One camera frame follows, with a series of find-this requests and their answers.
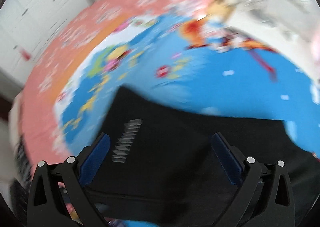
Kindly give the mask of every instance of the round metal screw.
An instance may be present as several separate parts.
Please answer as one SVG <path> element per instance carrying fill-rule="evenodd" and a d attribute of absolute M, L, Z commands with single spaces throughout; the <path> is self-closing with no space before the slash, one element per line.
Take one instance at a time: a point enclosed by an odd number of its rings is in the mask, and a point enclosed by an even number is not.
<path fill-rule="evenodd" d="M 39 161 L 38 166 L 40 166 L 40 167 L 44 166 L 44 161 L 43 160 Z"/>
<path fill-rule="evenodd" d="M 75 162 L 76 161 L 76 158 L 75 157 L 68 157 L 68 159 L 67 159 L 67 162 L 69 163 L 69 164 L 71 164 L 71 163 L 73 163 L 73 162 Z"/>
<path fill-rule="evenodd" d="M 279 160 L 278 161 L 278 165 L 281 166 L 281 167 L 284 167 L 284 162 L 282 160 Z"/>
<path fill-rule="evenodd" d="M 256 162 L 256 160 L 253 157 L 248 157 L 247 158 L 248 163 L 253 164 L 254 162 Z"/>

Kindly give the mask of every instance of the cartoon print bedding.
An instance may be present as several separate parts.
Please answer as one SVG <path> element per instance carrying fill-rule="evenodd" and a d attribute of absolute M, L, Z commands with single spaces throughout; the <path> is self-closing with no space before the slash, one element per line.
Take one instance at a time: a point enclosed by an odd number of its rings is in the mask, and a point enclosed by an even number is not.
<path fill-rule="evenodd" d="M 54 105 L 71 154 L 92 143 L 122 84 L 189 112 L 284 120 L 296 145 L 320 154 L 312 81 L 275 49 L 208 18 L 136 16 L 103 40 Z"/>

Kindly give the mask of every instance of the orange stripe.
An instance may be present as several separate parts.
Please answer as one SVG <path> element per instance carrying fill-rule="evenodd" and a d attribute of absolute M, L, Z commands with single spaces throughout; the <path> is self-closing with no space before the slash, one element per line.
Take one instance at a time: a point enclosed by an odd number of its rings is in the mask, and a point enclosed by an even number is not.
<path fill-rule="evenodd" d="M 131 15 L 129 14 L 122 14 L 115 18 L 111 23 L 108 24 L 107 27 L 103 28 L 99 34 L 90 42 L 88 43 L 73 59 L 72 63 L 67 67 L 67 69 L 56 78 L 54 78 L 52 82 L 52 86 L 49 93 L 49 102 L 54 104 L 57 97 L 68 83 L 70 77 L 74 74 L 76 69 L 79 65 L 86 59 L 89 53 L 98 45 L 100 44 L 107 36 L 109 36 L 119 25 L 125 22 Z"/>

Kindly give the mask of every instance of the blue gripper pad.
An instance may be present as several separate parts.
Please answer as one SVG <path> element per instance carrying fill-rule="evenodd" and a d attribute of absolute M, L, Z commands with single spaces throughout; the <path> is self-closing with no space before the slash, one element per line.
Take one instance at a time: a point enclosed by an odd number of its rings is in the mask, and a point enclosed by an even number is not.
<path fill-rule="evenodd" d="M 109 149 L 110 137 L 104 134 L 80 167 L 78 180 L 82 187 L 92 182 Z"/>
<path fill-rule="evenodd" d="M 231 184 L 241 186 L 243 183 L 243 168 L 218 133 L 212 136 L 211 146 Z"/>

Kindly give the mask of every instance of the white cabinet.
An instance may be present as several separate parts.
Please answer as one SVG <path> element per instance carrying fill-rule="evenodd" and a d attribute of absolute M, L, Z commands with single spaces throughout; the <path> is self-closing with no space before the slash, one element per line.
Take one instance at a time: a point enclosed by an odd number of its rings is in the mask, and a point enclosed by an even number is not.
<path fill-rule="evenodd" d="M 6 0 L 0 9 L 0 69 L 24 85 L 54 36 L 91 3 L 90 0 Z M 31 54 L 29 61 L 21 57 L 20 47 Z"/>

